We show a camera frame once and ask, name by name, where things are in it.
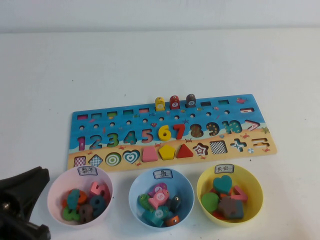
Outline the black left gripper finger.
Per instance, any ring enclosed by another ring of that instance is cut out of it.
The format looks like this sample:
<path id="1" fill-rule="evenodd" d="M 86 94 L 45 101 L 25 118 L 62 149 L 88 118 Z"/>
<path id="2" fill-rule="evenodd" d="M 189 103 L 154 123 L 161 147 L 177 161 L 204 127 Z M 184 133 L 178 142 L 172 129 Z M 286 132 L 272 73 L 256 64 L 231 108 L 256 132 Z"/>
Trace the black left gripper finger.
<path id="1" fill-rule="evenodd" d="M 47 168 L 42 168 L 42 173 L 41 173 L 42 189 L 40 190 L 36 190 L 35 188 L 31 189 L 31 196 L 33 200 L 37 200 L 39 198 L 40 194 L 42 193 L 46 185 L 49 183 L 49 181 L 50 181 L 49 170 Z"/>
<path id="2" fill-rule="evenodd" d="M 28 170 L 24 172 L 23 175 L 23 189 L 24 190 L 42 190 L 42 180 L 41 180 L 41 174 L 42 174 L 43 168 L 41 166 L 35 167 L 31 170 Z"/>

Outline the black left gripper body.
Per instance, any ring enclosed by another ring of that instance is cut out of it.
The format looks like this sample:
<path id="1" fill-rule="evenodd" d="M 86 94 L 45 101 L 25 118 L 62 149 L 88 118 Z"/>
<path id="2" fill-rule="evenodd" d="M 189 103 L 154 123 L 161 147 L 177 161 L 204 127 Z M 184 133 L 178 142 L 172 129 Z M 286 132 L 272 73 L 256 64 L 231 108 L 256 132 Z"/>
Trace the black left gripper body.
<path id="1" fill-rule="evenodd" d="M 0 180 L 0 209 L 23 220 L 30 219 L 33 205 L 28 179 L 22 173 Z"/>

